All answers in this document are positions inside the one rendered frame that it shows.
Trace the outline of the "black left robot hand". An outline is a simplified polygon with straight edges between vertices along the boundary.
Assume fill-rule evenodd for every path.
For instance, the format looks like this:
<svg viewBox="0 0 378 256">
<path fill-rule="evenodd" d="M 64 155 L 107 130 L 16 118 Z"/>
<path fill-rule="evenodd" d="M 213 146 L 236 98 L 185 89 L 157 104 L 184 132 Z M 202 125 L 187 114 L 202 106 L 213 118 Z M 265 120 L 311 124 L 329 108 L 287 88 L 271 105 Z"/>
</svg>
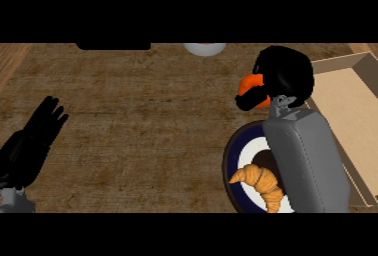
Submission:
<svg viewBox="0 0 378 256">
<path fill-rule="evenodd" d="M 66 120 L 58 99 L 47 96 L 23 129 L 13 133 L 0 148 L 0 189 L 21 189 L 35 181 Z"/>
</svg>

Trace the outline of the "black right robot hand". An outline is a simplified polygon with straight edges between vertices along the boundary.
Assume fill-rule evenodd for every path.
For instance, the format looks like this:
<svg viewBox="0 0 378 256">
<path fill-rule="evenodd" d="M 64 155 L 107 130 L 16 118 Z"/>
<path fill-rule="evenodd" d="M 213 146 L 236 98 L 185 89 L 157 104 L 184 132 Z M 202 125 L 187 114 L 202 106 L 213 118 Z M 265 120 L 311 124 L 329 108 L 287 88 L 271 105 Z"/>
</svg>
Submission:
<svg viewBox="0 0 378 256">
<path fill-rule="evenodd" d="M 312 93 L 314 77 L 308 57 L 296 50 L 283 46 L 268 46 L 258 53 L 250 74 L 262 75 L 262 85 L 234 96 L 236 106 L 241 111 L 256 108 L 270 97 L 293 97 L 289 108 L 299 107 Z"/>
</svg>

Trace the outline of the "orange squash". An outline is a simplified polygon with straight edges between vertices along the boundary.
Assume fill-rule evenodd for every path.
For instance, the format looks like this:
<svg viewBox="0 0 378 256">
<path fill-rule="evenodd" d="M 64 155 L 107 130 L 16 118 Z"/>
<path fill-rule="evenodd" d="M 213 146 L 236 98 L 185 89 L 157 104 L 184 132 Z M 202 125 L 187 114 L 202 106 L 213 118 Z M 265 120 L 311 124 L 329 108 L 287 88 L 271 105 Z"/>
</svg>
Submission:
<svg viewBox="0 0 378 256">
<path fill-rule="evenodd" d="M 247 90 L 262 85 L 262 75 L 247 74 L 239 81 L 237 95 L 241 96 Z M 270 106 L 270 97 L 256 105 L 256 108 L 267 108 Z"/>
</svg>

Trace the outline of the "cardboard box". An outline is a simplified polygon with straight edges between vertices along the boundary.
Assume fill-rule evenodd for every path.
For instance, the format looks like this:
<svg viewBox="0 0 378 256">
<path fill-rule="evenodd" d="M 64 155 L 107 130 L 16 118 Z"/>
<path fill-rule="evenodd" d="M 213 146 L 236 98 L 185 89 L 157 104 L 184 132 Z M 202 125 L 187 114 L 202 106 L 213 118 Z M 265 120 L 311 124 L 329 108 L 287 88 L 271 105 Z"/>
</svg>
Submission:
<svg viewBox="0 0 378 256">
<path fill-rule="evenodd" d="M 351 185 L 349 205 L 378 206 L 378 58 L 370 52 L 312 62 L 305 102 L 324 116 Z"/>
</svg>

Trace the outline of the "blue and white plate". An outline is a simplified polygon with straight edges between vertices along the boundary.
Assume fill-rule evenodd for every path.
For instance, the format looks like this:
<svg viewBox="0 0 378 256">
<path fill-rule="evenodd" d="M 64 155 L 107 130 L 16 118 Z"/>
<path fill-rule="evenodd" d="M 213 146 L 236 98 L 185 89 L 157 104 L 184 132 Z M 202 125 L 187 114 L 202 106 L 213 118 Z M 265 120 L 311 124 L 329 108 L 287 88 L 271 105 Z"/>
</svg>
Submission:
<svg viewBox="0 0 378 256">
<path fill-rule="evenodd" d="M 275 179 L 277 186 L 283 189 L 274 157 L 262 132 L 262 122 L 253 121 L 243 125 L 231 135 L 222 154 L 222 182 L 227 196 L 239 213 L 265 213 L 265 202 L 255 189 L 244 183 L 228 183 L 236 170 L 246 164 L 267 168 Z"/>
</svg>

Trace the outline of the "white round bowl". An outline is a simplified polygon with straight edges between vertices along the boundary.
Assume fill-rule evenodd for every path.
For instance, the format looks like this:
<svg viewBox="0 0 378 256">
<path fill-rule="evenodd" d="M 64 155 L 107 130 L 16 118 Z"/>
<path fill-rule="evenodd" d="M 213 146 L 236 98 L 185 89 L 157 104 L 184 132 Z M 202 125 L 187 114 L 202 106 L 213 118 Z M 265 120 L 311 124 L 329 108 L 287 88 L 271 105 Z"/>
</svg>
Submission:
<svg viewBox="0 0 378 256">
<path fill-rule="evenodd" d="M 193 55 L 200 57 L 216 55 L 225 48 L 224 43 L 184 43 L 182 46 Z"/>
</svg>

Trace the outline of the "golden croissant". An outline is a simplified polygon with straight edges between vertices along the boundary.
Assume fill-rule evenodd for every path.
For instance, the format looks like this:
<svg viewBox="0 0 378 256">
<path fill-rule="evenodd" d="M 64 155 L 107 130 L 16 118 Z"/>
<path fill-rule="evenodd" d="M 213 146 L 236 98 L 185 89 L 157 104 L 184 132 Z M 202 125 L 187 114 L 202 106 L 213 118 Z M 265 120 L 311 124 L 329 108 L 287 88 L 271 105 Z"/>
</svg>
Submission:
<svg viewBox="0 0 378 256">
<path fill-rule="evenodd" d="M 268 213 L 277 213 L 280 209 L 280 201 L 283 199 L 283 192 L 277 186 L 277 179 L 272 172 L 258 167 L 255 164 L 246 164 L 239 168 L 230 177 L 228 183 L 244 183 L 250 186 L 259 194 Z"/>
</svg>

